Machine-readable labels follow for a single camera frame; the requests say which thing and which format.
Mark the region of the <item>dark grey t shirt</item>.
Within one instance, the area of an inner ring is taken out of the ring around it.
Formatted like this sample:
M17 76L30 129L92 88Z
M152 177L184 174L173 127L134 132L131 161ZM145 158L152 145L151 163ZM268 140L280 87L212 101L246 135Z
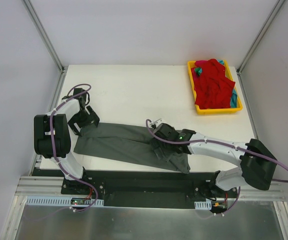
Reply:
M88 125L80 130L74 152L184 174L191 170L186 153L167 149L142 126L105 122Z

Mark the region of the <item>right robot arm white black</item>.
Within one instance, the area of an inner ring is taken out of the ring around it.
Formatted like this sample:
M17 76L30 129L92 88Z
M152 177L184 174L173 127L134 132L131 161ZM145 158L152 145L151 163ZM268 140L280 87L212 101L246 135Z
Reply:
M226 191L246 185L261 191L269 190L277 165L270 161L274 156L261 141L232 142L190 129L178 131L161 119L149 120L146 126L153 136L154 145L161 151L208 156L235 166L214 172L208 184L212 196L218 198Z

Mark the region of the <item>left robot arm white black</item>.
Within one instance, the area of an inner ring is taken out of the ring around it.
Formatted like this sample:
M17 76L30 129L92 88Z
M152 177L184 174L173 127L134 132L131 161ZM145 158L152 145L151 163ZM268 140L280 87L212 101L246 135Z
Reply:
M72 188L83 195L90 183L83 178L84 168L71 152L71 135L80 137L82 128L97 127L100 118L90 106L91 85L74 86L62 98L58 106L33 119L34 150L45 159L52 160L63 172L65 179L73 181Z

